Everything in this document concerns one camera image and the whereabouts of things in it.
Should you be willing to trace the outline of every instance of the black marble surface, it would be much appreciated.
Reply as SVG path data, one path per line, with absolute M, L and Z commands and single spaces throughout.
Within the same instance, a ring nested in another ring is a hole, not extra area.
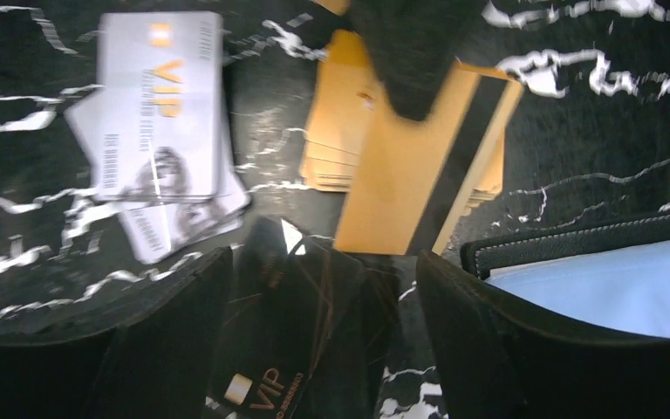
M 498 2 L 513 24 L 497 14 L 471 23 L 457 57 L 514 72 L 529 91 L 507 130 L 504 192 L 460 221 L 444 255 L 450 260 L 477 238 L 670 209 L 670 13 L 661 13 L 670 2 L 609 0 L 576 14 L 568 8 L 575 3 Z M 253 198 L 242 229 L 154 268 L 134 261 L 115 209 L 91 199 L 88 161 L 63 117 L 99 88 L 100 15 L 151 10 L 223 16 L 236 164 Z M 528 10 L 540 10 L 539 18 L 523 25 L 519 17 L 528 15 L 518 13 Z M 133 281 L 172 280 L 164 272 L 193 252 L 241 243 L 257 214 L 332 236 L 343 196 L 305 190 L 297 178 L 317 61 L 292 57 L 304 50 L 286 46 L 295 34 L 321 48 L 346 26 L 308 0 L 1 3 L 0 333 L 66 307 L 100 305 Z M 400 327 L 377 416 L 444 417 L 412 264 L 400 262 Z M 76 302 L 98 283 L 112 286 Z

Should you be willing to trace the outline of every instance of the card chip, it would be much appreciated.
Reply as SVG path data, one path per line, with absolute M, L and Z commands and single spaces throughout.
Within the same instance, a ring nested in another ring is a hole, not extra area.
M 171 45 L 171 25 L 170 24 L 151 24 L 150 25 L 150 44 L 152 46 L 170 46 Z
M 248 395 L 252 386 L 253 381 L 249 378 L 235 374 L 235 376 L 232 377 L 232 381 L 229 382 L 229 387 L 227 387 L 227 392 L 224 394 L 224 398 L 240 406 L 245 401 L 245 396 Z

